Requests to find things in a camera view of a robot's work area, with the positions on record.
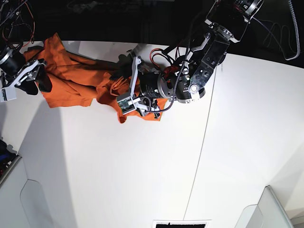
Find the orange t-shirt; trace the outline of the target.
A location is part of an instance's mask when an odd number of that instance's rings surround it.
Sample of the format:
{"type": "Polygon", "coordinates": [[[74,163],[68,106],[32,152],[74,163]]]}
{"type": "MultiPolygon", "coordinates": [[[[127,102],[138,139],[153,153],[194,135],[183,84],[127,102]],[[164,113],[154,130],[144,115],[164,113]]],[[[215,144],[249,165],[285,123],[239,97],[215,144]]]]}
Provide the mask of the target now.
{"type": "Polygon", "coordinates": [[[88,107],[96,100],[114,109],[121,124],[129,116],[140,116],[137,111],[124,115],[116,101],[117,96],[127,91],[129,77],[122,73],[116,76],[116,70],[111,70],[109,64],[68,52],[58,34],[47,38],[42,47],[28,48],[23,55],[26,60],[44,59],[47,62],[45,72],[52,90],[43,92],[43,97],[50,108],[88,107]]]}

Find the clear panel bottom left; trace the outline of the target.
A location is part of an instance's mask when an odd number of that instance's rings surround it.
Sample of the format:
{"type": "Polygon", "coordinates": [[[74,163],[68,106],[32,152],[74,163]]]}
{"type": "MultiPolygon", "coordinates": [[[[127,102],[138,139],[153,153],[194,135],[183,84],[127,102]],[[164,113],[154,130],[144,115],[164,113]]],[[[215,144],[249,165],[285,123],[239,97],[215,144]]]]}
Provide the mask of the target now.
{"type": "Polygon", "coordinates": [[[20,201],[31,228],[53,228],[42,186],[35,180],[27,180],[20,193],[20,201]]]}

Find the clear panel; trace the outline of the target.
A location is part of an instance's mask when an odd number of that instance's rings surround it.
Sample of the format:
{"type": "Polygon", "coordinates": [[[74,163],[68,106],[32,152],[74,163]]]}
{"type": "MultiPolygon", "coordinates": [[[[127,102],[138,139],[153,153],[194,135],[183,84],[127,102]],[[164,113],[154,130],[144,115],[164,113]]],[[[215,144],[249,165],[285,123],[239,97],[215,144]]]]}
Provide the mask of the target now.
{"type": "Polygon", "coordinates": [[[20,201],[31,228],[53,228],[42,186],[35,180],[27,180],[20,193],[20,201]]]}
{"type": "Polygon", "coordinates": [[[256,205],[245,207],[235,228],[293,228],[293,224],[270,185],[256,205]]]}

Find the white tray bottom centre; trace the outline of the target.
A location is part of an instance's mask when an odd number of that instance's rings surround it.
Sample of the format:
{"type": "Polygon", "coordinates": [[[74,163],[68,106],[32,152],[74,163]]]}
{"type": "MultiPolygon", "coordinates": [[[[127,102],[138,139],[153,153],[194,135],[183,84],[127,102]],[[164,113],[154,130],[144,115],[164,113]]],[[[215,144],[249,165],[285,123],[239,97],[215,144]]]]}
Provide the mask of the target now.
{"type": "Polygon", "coordinates": [[[154,220],[152,228],[209,228],[212,220],[154,220]]]}

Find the clear panel bottom right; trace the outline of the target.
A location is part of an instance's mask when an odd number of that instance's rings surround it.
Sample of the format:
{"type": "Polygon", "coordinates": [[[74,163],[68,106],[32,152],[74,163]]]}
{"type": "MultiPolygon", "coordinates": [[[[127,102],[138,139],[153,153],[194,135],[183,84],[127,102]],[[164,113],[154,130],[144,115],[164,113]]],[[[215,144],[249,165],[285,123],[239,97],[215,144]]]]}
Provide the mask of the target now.
{"type": "Polygon", "coordinates": [[[270,185],[256,205],[245,207],[235,228],[293,228],[293,224],[270,185]]]}

